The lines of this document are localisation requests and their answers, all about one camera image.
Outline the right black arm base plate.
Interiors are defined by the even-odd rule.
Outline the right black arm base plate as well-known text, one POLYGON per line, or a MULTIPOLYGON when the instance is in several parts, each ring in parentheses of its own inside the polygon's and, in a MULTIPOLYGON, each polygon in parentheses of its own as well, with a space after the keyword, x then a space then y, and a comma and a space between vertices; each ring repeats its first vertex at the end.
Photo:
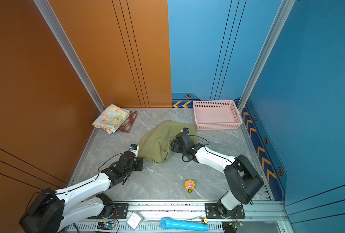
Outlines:
POLYGON ((232 210, 227 210, 220 203, 206 203, 205 215, 207 219, 217 219, 217 218, 245 219, 246 218, 245 211, 242 204, 237 205, 232 210))

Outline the red plaid skirt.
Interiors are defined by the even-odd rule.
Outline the red plaid skirt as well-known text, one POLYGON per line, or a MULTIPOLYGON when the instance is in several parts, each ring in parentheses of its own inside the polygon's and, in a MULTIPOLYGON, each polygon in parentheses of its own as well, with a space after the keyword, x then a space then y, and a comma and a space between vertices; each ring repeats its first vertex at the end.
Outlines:
POLYGON ((121 124, 121 126, 117 129, 118 132, 122 133, 129 133, 131 128, 137 118, 137 111, 130 111, 130 115, 128 118, 121 124))

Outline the pink perforated plastic basket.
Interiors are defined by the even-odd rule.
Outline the pink perforated plastic basket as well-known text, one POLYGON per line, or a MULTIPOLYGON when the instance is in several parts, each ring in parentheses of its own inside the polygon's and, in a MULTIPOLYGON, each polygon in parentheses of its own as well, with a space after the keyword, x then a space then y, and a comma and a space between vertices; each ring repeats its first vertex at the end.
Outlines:
POLYGON ((194 101, 193 110, 197 130, 236 130, 243 123, 232 100, 194 101))

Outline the olive green skirt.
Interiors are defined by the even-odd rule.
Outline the olive green skirt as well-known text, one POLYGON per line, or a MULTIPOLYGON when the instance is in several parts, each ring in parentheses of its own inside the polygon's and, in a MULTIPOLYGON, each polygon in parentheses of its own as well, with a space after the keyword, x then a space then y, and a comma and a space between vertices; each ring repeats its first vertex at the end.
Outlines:
POLYGON ((197 133, 196 127, 191 124, 171 120, 162 122, 141 138, 138 158, 164 163, 171 154, 171 142, 183 128, 188 128, 193 135, 197 133))

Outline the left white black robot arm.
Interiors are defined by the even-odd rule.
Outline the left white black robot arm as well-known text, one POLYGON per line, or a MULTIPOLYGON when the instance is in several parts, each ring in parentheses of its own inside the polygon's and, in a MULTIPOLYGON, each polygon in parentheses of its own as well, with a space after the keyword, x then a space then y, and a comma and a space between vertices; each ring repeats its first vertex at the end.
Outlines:
POLYGON ((26 233, 57 233, 89 217, 114 218, 113 200, 105 191, 124 184, 134 171, 142 171, 143 159, 134 151, 118 154, 118 161, 73 186, 44 189, 25 210, 19 224, 26 233))

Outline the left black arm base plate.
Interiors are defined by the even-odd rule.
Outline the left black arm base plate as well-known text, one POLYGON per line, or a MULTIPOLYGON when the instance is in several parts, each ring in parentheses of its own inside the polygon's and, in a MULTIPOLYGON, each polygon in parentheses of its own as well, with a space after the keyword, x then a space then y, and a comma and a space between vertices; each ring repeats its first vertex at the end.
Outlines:
POLYGON ((99 215, 88 217, 88 219, 126 219, 128 207, 128 203, 107 204, 99 215))

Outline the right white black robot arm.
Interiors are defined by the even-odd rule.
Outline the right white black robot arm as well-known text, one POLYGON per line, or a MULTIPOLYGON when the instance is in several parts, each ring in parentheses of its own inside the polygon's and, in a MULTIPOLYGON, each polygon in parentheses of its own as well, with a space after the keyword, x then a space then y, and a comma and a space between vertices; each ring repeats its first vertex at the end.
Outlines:
POLYGON ((187 128, 175 136, 170 148, 182 154, 183 162, 204 164, 225 175, 229 191, 219 199, 214 209, 214 214, 222 218, 235 218, 241 206, 253 204, 253 197, 264 185, 262 177, 246 156, 224 155, 207 145, 195 143, 187 128))

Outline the floral pastel skirt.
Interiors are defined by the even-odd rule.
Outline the floral pastel skirt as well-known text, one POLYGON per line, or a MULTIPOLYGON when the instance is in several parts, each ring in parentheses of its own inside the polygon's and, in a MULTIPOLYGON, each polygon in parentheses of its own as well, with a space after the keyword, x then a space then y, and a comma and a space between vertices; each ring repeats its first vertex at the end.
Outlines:
POLYGON ((130 111, 111 104, 92 123, 95 128, 103 129, 108 134, 115 133, 129 117, 130 111))

